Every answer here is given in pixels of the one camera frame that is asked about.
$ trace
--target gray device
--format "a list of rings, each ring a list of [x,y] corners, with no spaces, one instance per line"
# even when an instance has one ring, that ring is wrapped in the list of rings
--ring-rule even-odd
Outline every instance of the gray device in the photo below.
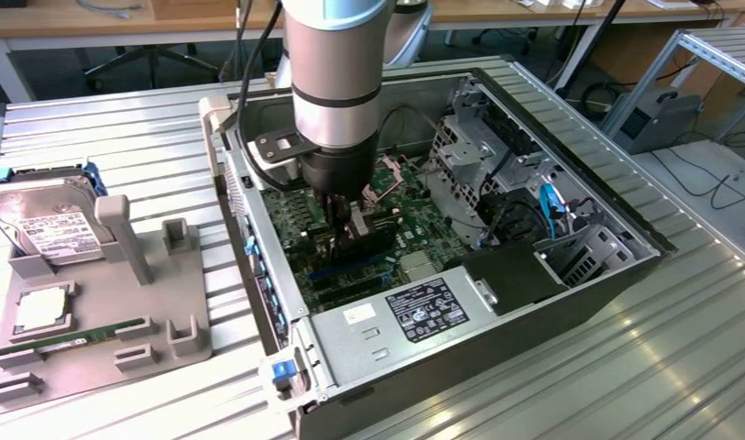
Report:
[[[101,259],[114,241],[95,220],[98,185],[81,166],[57,170],[0,170],[0,230],[21,255],[53,265]]]
[[[629,95],[624,94],[615,105]],[[699,116],[701,102],[700,96],[683,95],[675,87],[652,88],[641,96],[615,142],[629,154],[671,147]]]
[[[252,138],[293,121],[289,95],[260,93],[245,108]],[[236,128],[224,136],[218,193],[260,375],[301,439],[350,435],[584,323],[675,250],[481,70],[392,78],[380,100],[410,103],[440,130],[392,117],[408,143],[378,151],[349,225],[358,242],[377,234],[358,251],[378,254],[342,266],[314,268],[344,250],[321,236],[316,198],[254,187]]]

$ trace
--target hard drive label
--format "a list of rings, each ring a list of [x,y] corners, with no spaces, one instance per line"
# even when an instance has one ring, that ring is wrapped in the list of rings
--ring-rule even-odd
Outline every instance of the hard drive label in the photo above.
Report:
[[[442,278],[386,297],[405,337],[421,342],[470,321]]]
[[[93,227],[81,212],[25,218],[19,220],[19,226],[38,252],[47,259],[101,249]]]

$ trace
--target desk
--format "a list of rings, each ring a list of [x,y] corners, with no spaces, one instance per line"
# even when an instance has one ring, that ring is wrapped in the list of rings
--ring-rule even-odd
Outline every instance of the desk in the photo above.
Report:
[[[520,65],[493,58],[438,61],[402,73],[437,66],[486,70],[680,252],[587,324],[350,438],[745,438],[739,251]],[[158,228],[165,215],[201,226],[216,349],[199,364],[2,414],[0,440],[34,433],[82,440],[294,438],[260,386],[262,347],[201,154],[198,99],[238,87],[15,104],[0,118],[2,166],[91,155],[110,191],[126,193],[131,213],[141,213],[137,230]],[[6,246],[0,234],[0,300]]]
[[[745,10],[745,0],[723,0],[727,20],[733,23]],[[536,13],[508,0],[433,0],[436,5],[430,29],[529,28],[568,26],[573,23],[576,10],[553,6]],[[129,0],[109,0],[105,5],[127,5]],[[272,1],[258,1],[250,17],[249,27],[242,36],[257,39],[261,35],[272,11]],[[603,16],[611,8],[607,5],[588,8],[583,12],[580,25],[588,31],[579,42],[574,56],[562,74],[568,78],[581,54],[597,33]],[[75,49],[87,47],[133,46],[202,41],[233,40],[234,20],[230,16],[197,19],[155,20],[153,10],[145,8],[131,12],[133,18],[122,20],[98,14],[77,6],[74,0],[30,0],[25,9],[0,9],[0,85],[13,103],[33,101],[34,96],[26,80],[19,75],[10,59],[14,50]],[[629,0],[616,23],[643,23],[659,21],[703,20],[703,9],[695,11],[663,11],[647,0]],[[273,37],[282,36],[277,29]]]

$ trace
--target chair leg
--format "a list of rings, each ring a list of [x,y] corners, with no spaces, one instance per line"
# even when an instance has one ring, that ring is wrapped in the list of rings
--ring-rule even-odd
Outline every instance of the chair leg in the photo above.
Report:
[[[93,69],[93,64],[90,63],[90,55],[87,55],[87,49],[77,48],[77,49],[74,49],[74,54],[77,55],[77,58],[79,59],[79,65],[81,65],[82,71],[86,72],[90,69]]]
[[[145,55],[146,55],[146,50],[145,49],[131,50],[130,52],[126,52],[122,55],[118,55],[117,57],[114,57],[109,62],[101,64],[97,67],[94,67],[93,69],[86,71],[83,74],[87,78],[93,78],[97,75],[99,75],[101,73],[107,72],[111,69],[114,69],[115,67],[122,66],[123,64],[129,63],[130,61],[138,60]]]
[[[147,50],[147,61],[150,63],[150,87],[157,89],[157,50]]]
[[[210,72],[214,76],[217,76],[220,73],[220,69],[216,66],[213,66],[209,62],[199,60],[198,58],[193,58],[187,55],[182,55],[181,53],[162,48],[158,48],[157,53],[161,57],[169,58],[170,60],[181,62],[182,64],[197,67],[204,71]]]

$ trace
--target slotted metal surface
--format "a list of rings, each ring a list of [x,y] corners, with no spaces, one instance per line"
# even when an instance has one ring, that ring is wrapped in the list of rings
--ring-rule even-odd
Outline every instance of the slotted metal surface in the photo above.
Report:
[[[745,27],[681,32],[680,45],[745,83]]]
[[[745,438],[745,256],[735,258],[711,225],[699,226],[687,206],[672,203],[517,64],[494,58],[440,61],[405,72],[470,66],[488,70],[680,253],[585,325],[354,438]],[[2,415],[0,438],[33,433],[114,439],[294,436],[288,418],[266,407],[256,374],[262,356],[256,324],[208,191],[195,102],[233,88],[10,107],[0,165],[69,163],[90,156],[110,191],[127,193],[134,202],[137,230],[157,228],[167,216],[201,225],[216,356]],[[6,252],[0,235],[0,295]]]

